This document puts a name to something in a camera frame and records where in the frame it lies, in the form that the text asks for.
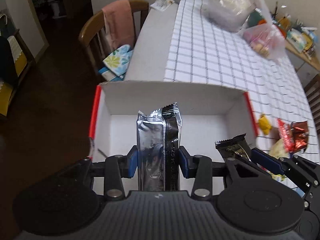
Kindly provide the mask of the silver black foil snack packet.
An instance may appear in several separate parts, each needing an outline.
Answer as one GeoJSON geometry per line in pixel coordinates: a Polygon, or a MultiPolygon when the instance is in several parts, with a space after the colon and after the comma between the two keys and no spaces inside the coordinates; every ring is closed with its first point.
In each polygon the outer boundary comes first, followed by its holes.
{"type": "Polygon", "coordinates": [[[182,118],[178,103],[138,113],[138,186],[141,191],[180,189],[178,149],[182,118]]]}

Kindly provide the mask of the pink plastic bag with snacks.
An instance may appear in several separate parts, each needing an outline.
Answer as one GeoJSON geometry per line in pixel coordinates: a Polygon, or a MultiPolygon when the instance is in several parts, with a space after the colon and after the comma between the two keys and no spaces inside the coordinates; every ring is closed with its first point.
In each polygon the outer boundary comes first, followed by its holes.
{"type": "Polygon", "coordinates": [[[276,61],[286,55],[285,37],[279,28],[273,24],[265,0],[255,0],[255,3],[260,9],[265,23],[244,29],[242,38],[256,53],[268,60],[276,61]]]}

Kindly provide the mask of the white grid tablecloth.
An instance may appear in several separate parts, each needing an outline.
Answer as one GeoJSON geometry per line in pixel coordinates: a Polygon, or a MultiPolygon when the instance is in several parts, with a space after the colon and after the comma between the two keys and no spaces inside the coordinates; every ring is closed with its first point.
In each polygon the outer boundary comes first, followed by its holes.
{"type": "Polygon", "coordinates": [[[308,147],[299,155],[319,162],[318,138],[304,89],[288,57],[267,60],[235,33],[209,22],[208,0],[181,0],[175,16],[164,80],[206,83],[248,92],[253,115],[277,125],[306,121],[308,147]]]}

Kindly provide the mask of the pale yellow snack bag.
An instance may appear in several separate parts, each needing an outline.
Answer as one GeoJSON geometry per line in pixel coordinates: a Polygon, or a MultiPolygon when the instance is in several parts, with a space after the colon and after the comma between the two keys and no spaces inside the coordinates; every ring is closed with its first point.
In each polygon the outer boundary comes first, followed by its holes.
{"type": "Polygon", "coordinates": [[[270,149],[269,155],[279,159],[279,158],[289,158],[290,154],[284,147],[283,139],[279,139],[270,149]]]}

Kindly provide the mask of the dark red foil snack bag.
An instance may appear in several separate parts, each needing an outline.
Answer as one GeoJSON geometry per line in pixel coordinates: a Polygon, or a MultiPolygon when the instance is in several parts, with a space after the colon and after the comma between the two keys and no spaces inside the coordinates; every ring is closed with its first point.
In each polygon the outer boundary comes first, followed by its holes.
{"type": "Polygon", "coordinates": [[[309,143],[309,128],[307,121],[293,122],[291,124],[291,133],[294,142],[293,153],[300,150],[306,151],[309,143]]]}

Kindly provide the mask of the yellow candy wrapper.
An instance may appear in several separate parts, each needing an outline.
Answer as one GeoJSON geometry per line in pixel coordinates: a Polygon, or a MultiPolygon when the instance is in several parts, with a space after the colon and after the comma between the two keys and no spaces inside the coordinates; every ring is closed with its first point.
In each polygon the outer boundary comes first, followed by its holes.
{"type": "Polygon", "coordinates": [[[260,115],[260,118],[258,119],[258,126],[264,135],[269,135],[272,129],[272,125],[265,114],[260,115]]]}

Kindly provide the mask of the pink towel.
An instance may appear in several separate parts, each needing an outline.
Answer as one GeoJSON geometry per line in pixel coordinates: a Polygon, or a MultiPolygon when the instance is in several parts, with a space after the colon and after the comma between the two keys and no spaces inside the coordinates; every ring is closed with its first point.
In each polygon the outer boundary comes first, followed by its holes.
{"type": "Polygon", "coordinates": [[[111,51],[123,45],[134,46],[135,29],[131,6],[128,0],[118,0],[102,8],[106,40],[111,51]]]}

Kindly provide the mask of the clear plastic bag with food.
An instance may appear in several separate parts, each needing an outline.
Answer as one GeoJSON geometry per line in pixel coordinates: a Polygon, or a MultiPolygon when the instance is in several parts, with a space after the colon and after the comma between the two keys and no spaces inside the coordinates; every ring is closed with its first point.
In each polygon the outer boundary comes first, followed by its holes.
{"type": "Polygon", "coordinates": [[[254,7],[250,0],[208,0],[208,18],[220,28],[237,33],[254,7]]]}

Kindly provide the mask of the dark wooden slatted chair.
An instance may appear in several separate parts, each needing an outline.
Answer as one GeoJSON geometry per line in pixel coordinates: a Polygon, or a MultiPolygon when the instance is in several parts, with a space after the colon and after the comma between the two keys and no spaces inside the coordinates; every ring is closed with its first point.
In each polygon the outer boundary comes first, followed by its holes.
{"type": "Polygon", "coordinates": [[[317,74],[305,87],[304,92],[310,106],[317,135],[320,131],[320,76],[317,74]]]}

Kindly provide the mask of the black gold snack packet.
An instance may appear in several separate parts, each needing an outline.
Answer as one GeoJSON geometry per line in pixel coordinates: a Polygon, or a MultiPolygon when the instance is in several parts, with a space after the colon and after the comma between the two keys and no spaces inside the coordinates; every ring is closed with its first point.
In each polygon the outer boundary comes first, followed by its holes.
{"type": "Polygon", "coordinates": [[[246,133],[237,135],[231,139],[220,140],[215,142],[215,148],[223,159],[247,159],[250,161],[251,148],[245,139],[246,133]]]}

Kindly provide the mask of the orange green container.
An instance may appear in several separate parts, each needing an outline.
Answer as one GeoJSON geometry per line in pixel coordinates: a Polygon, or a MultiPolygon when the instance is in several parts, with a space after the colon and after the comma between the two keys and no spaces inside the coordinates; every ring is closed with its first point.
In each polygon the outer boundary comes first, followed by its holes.
{"type": "Polygon", "coordinates": [[[265,24],[266,20],[264,19],[264,17],[261,14],[260,9],[255,8],[255,10],[253,10],[248,19],[247,19],[247,27],[251,28],[254,27],[256,25],[261,25],[261,24],[265,24]]]}

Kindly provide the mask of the tissue box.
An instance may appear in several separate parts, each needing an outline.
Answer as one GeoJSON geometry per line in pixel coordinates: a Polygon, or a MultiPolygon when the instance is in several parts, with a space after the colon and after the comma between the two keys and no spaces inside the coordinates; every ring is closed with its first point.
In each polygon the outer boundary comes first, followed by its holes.
{"type": "Polygon", "coordinates": [[[286,40],[295,48],[299,53],[308,51],[312,45],[313,40],[306,33],[301,33],[296,29],[290,29],[287,32],[286,40]]]}

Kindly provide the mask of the red chips bag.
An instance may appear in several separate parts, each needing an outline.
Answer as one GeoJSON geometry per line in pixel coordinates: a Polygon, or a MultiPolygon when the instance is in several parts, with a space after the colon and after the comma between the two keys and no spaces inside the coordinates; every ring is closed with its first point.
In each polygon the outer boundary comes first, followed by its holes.
{"type": "Polygon", "coordinates": [[[287,152],[293,152],[295,142],[293,139],[291,126],[280,118],[277,119],[277,127],[280,139],[283,141],[284,148],[287,152]]]}

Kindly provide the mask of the red white cardboard box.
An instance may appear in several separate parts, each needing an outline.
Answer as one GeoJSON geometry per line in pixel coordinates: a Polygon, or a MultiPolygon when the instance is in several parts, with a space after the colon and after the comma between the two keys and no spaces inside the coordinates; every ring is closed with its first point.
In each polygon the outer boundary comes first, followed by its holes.
{"type": "Polygon", "coordinates": [[[244,134],[256,145],[247,93],[217,85],[155,81],[105,82],[98,86],[91,157],[104,161],[136,146],[137,167],[124,190],[164,191],[193,187],[178,165],[183,146],[190,155],[222,157],[217,141],[244,134]]]}

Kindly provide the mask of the wooden side cabinet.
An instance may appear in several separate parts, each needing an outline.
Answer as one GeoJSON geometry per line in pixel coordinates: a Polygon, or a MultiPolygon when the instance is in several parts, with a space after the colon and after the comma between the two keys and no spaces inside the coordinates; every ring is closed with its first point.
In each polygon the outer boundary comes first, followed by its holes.
{"type": "Polygon", "coordinates": [[[276,18],[276,24],[285,35],[286,53],[303,86],[319,74],[319,37],[315,27],[307,27],[300,20],[285,14],[276,18]]]}

